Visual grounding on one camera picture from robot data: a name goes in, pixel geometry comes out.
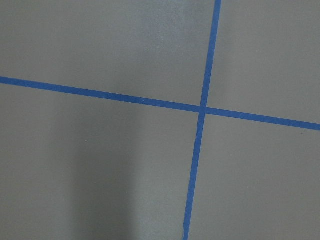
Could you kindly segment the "blue tape grid lines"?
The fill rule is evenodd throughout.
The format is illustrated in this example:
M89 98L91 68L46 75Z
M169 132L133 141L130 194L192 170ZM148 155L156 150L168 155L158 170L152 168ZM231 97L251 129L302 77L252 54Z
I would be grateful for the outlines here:
M64 85L51 84L51 83L45 83L45 82L10 78L10 77L4 77L4 76L0 78L1 84L6 84L6 85L20 86L25 88L39 89L39 90L59 92L59 93L65 93L65 94L71 94L71 95L86 96L91 98L106 99L106 100L112 100L112 101L118 101L118 102L124 102L124 103L132 103L132 104L138 104L138 105L146 105L146 106L153 106L153 107L159 107L159 108L174 109L179 111L197 113L198 115L197 126L196 126L196 132L195 132L192 162L191 162L190 175L189 175L189 181L188 181L188 191L187 191L184 218L183 218L182 239L184 240L189 239L189 234L190 234L196 181L197 181L198 167L199 167L199 161L200 161L200 152L202 147L203 132L205 128L205 119L207 115L242 119L246 121L261 122L261 123L280 125L280 126L288 126L288 127L307 129L307 130L313 130L313 131L319 131L320 129L320 125L318 123L208 107L209 87L211 84L212 69L213 69L214 60L215 60L215 50L216 50L216 42L218 38L221 6L222 6L222 2L220 0L216 0L214 2L204 79L203 79L202 92L201 92L201 100L199 105L131 96L131 95L125 95L125 94L118 94L118 93L78 88L78 87L72 87L72 86L64 86Z

